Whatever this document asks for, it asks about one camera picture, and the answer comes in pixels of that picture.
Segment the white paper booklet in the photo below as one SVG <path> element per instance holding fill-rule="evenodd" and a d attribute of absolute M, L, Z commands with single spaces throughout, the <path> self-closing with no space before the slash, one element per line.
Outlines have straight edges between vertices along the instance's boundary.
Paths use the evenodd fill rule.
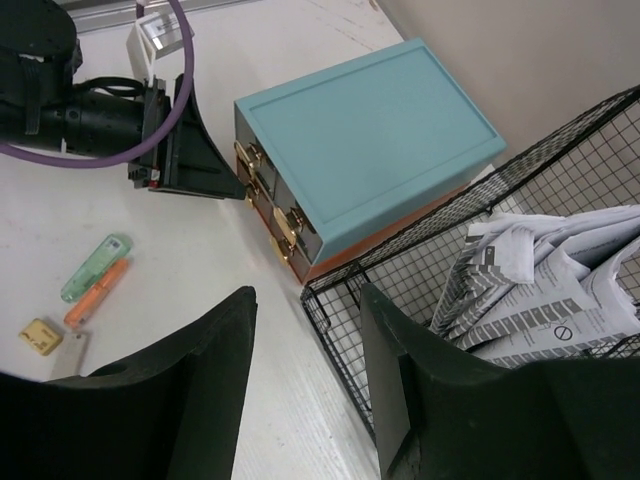
<path fill-rule="evenodd" d="M 639 208 L 568 217 L 498 213 L 470 225 L 430 323 L 498 366 L 576 356 L 639 333 L 618 281 L 639 251 Z"/>

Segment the teal mini drawer cabinet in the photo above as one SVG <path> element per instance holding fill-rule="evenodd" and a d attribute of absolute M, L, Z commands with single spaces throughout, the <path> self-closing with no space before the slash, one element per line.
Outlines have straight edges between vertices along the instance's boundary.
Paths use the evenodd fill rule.
<path fill-rule="evenodd" d="M 301 283 L 442 205 L 506 147 L 418 38 L 240 98 L 234 114 L 239 176 Z"/>

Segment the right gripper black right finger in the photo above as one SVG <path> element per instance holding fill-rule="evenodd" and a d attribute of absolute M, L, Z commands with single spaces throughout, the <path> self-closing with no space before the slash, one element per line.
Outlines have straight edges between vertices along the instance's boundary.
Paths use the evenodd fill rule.
<path fill-rule="evenodd" d="M 549 360 L 509 370 L 361 289 L 361 335 L 385 479 L 635 479 L 639 362 Z"/>

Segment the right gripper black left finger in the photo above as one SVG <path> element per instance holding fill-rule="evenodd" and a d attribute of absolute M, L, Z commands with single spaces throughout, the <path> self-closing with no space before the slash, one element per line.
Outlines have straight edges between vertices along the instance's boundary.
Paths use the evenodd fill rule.
<path fill-rule="evenodd" d="M 5 479 L 228 479 L 255 340 L 255 289 L 88 376 L 1 378 Z"/>

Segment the green highlighter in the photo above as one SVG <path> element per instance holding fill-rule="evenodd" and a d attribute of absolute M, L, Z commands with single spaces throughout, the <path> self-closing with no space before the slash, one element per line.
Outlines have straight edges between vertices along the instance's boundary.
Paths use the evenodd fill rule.
<path fill-rule="evenodd" d="M 107 235 L 64 284 L 60 291 L 61 300 L 66 303 L 78 301 L 132 247 L 133 241 L 127 235 Z"/>

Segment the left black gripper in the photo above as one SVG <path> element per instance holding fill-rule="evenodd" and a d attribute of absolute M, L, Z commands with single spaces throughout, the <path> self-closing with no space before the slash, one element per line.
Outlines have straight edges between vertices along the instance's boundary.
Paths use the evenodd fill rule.
<path fill-rule="evenodd" d="M 49 122 L 60 148 L 68 153 L 103 158 L 143 143 L 171 111 L 166 82 L 103 76 L 72 88 L 61 106 L 49 109 Z M 214 199 L 244 200 L 238 179 L 209 135 L 192 87 L 172 132 L 169 156 L 171 193 Z"/>

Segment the orange highlighter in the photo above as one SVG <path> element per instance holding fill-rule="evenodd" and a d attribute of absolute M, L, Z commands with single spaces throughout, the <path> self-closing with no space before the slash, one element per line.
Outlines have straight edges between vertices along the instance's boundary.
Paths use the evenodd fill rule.
<path fill-rule="evenodd" d="M 130 260 L 127 257 L 115 261 L 66 314 L 64 324 L 71 329 L 83 326 L 118 284 L 129 266 Z"/>

